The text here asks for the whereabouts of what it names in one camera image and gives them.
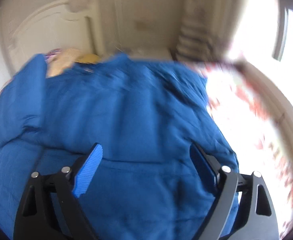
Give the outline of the floral bed sheet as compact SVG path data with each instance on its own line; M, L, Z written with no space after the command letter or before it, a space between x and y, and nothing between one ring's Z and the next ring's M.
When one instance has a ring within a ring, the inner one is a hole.
M283 238L293 228L293 151L281 128L284 114L272 113L271 103L235 66L190 68L207 79L208 113L236 152L240 173L262 174Z

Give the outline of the white wooden headboard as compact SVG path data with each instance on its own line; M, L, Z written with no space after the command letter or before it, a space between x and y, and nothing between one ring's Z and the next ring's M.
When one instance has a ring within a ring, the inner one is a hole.
M0 0L0 43L11 74L35 54L106 54L100 0Z

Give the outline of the beige pillow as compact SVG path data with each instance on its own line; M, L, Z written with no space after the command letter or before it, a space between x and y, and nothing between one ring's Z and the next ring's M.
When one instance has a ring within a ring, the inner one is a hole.
M62 52L52 57L47 62L47 77L60 75L65 69L71 67L75 59L84 53L81 50L68 48L62 49Z

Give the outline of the white bed frame rail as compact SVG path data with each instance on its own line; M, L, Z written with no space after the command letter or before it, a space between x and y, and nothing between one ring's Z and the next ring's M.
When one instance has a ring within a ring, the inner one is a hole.
M290 157L293 160L293 106L279 88L254 65L240 62L236 64L236 68L263 98L287 148L291 150Z

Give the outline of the striped patterned curtain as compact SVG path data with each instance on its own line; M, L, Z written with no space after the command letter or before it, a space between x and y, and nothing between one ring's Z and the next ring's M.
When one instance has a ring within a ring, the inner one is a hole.
M200 62L225 60L241 10L241 0L185 0L177 58Z

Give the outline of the colourful patterned pillow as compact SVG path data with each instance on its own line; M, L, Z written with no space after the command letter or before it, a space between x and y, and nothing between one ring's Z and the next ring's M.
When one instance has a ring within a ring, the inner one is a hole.
M53 49L51 51L49 51L48 53L46 53L44 55L44 58L46 61L49 61L52 57L55 57L57 54L61 53L62 49L57 48L57 49Z

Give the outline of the yellow pillow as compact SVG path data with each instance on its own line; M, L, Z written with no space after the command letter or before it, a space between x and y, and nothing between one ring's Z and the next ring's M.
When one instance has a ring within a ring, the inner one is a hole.
M75 59L76 63L83 64L96 64L101 60L101 58L96 54L83 54Z

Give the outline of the blue puffer jacket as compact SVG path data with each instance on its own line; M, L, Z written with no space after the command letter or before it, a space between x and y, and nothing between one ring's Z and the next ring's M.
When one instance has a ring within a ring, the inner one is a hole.
M36 55L0 94L0 228L14 233L34 171L52 174L91 152L103 156L79 198L101 239L191 239L215 199L196 142L239 170L207 111L206 80L175 62L75 64L47 77Z

